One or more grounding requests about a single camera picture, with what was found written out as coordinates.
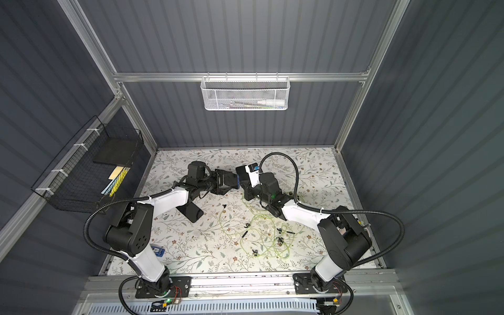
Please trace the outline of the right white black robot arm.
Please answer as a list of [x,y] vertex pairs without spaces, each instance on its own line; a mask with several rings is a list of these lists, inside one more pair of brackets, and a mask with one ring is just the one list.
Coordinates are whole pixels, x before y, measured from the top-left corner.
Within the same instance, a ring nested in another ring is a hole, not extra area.
[[252,186],[243,181],[247,201],[257,198],[262,206],[277,218],[299,223],[320,234],[327,254],[311,271],[311,283],[323,291],[334,279],[354,268],[361,257],[371,248],[369,233],[352,214],[323,214],[309,211],[294,201],[294,198],[272,187],[258,184]]

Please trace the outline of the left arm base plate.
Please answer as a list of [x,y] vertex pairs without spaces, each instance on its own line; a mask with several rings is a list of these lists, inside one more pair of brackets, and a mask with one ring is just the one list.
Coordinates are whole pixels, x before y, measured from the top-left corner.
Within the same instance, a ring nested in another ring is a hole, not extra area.
[[135,283],[137,299],[188,297],[192,278],[189,276],[161,277],[157,282],[140,278]]

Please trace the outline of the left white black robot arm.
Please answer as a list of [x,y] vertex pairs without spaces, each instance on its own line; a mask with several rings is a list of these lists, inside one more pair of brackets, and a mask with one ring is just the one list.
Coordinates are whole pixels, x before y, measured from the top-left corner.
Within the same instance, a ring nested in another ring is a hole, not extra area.
[[152,224],[156,217],[177,209],[191,223],[197,222],[203,211],[194,204],[200,193],[219,188],[222,181],[212,171],[201,178],[186,177],[169,190],[146,196],[136,202],[128,202],[125,217],[108,229],[105,241],[113,249],[126,256],[126,261],[143,280],[156,283],[165,275],[166,268],[157,259],[150,246]]

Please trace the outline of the green wired earphones tangle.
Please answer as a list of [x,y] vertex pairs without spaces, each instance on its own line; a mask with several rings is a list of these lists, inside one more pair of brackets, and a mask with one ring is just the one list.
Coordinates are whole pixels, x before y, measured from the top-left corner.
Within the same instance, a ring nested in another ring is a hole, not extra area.
[[307,227],[274,217],[256,201],[238,205],[228,204],[218,216],[223,239],[236,257],[287,260],[316,240]]

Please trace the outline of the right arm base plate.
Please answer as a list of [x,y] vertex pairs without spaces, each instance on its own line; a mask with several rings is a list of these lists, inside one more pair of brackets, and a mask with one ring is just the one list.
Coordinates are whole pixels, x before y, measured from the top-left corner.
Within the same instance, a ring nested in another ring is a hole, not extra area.
[[298,295],[347,293],[348,289],[341,278],[333,278],[326,282],[314,272],[300,272],[293,275],[295,292]]

